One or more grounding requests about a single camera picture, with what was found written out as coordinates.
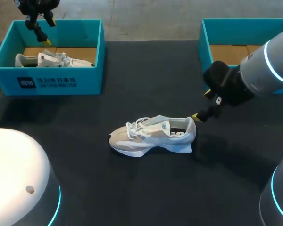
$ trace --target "robotic arm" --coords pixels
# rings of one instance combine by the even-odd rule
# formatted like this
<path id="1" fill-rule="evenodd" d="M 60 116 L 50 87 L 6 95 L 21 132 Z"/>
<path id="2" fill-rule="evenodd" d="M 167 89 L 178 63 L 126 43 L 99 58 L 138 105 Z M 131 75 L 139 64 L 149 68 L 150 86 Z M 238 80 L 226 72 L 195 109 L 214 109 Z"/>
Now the robotic arm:
<path id="1" fill-rule="evenodd" d="M 21 13 L 27 15 L 25 25 L 29 30 L 34 31 L 37 41 L 45 46 L 50 46 L 51 43 L 47 35 L 42 32 L 37 18 L 38 15 L 43 15 L 50 27 L 56 26 L 51 10 L 59 5 L 60 0 L 14 0 L 14 2 Z"/>
<path id="2" fill-rule="evenodd" d="M 204 72 L 204 81 L 210 87 L 204 96 L 215 103 L 193 115 L 202 122 L 217 117 L 225 104 L 236 106 L 283 88 L 283 32 L 248 55 L 236 68 L 215 61 Z"/>

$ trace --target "blue cardboard box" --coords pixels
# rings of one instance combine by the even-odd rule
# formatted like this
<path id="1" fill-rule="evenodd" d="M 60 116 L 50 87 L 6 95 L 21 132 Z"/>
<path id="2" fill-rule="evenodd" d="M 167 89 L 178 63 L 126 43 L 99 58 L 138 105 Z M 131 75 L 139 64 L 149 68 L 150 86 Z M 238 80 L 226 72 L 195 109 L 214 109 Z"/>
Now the blue cardboard box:
<path id="1" fill-rule="evenodd" d="M 0 47 L 0 86 L 7 96 L 100 94 L 105 58 L 103 24 L 98 19 L 56 20 L 49 27 L 38 20 L 53 47 L 97 48 L 94 67 L 15 67 L 25 47 L 42 47 L 25 20 L 15 20 Z"/>
<path id="2" fill-rule="evenodd" d="M 198 42 L 202 72 L 212 63 L 210 45 L 264 45 L 283 31 L 283 19 L 207 18 L 202 19 Z M 283 94 L 283 89 L 275 92 Z"/>

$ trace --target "white shoe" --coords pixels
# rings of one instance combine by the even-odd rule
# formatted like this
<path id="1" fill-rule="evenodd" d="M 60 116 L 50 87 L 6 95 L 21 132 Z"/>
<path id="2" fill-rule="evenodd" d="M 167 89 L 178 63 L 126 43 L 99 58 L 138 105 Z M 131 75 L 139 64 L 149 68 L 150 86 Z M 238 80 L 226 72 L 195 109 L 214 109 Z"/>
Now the white shoe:
<path id="1" fill-rule="evenodd" d="M 94 64 L 86 60 L 66 57 L 65 53 L 52 53 L 44 50 L 37 56 L 24 56 L 17 54 L 16 67 L 94 67 Z"/>
<path id="2" fill-rule="evenodd" d="M 37 67 L 38 56 L 24 56 L 17 54 L 15 59 L 15 67 Z"/>
<path id="3" fill-rule="evenodd" d="M 154 147 L 163 147 L 171 152 L 191 153 L 191 143 L 196 137 L 196 125 L 191 117 L 140 118 L 135 123 L 113 131 L 109 143 L 116 151 L 142 157 Z"/>
<path id="4" fill-rule="evenodd" d="M 47 49 L 38 55 L 38 64 L 54 67 L 94 67 L 94 64 L 87 60 L 79 60 L 67 57 L 65 53 L 52 53 Z"/>

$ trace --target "black table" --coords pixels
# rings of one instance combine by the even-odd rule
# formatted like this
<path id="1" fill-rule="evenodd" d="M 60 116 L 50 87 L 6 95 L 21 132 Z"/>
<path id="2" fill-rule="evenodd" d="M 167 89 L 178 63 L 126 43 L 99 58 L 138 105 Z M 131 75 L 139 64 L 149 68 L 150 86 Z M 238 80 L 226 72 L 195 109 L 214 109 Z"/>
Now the black table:
<path id="1" fill-rule="evenodd" d="M 47 153 L 68 226 L 260 225 L 260 191 L 283 156 L 283 95 L 226 107 L 197 124 L 194 153 L 113 152 L 108 135 L 140 117 L 207 106 L 197 41 L 107 42 L 100 96 L 5 97 L 0 127 Z"/>

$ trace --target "shoe sole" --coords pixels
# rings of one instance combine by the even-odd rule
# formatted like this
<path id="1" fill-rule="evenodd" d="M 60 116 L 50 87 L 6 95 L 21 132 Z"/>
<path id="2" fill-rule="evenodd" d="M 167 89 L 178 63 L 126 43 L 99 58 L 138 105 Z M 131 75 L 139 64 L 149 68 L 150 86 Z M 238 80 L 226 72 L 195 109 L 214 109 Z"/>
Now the shoe sole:
<path id="1" fill-rule="evenodd" d="M 150 149 L 154 148 L 146 148 L 144 150 L 141 151 L 136 151 L 136 152 L 129 152 L 129 151 L 124 151 L 124 150 L 120 150 L 117 148 L 114 148 L 113 146 L 111 146 L 114 150 L 120 152 L 121 154 L 130 156 L 130 157 L 142 157 L 144 156 L 144 154 L 146 154 Z M 174 152 L 174 153 L 191 153 L 192 152 L 192 147 L 191 144 L 184 144 L 184 145 L 158 145 L 155 147 L 162 147 L 167 149 L 168 151 Z"/>

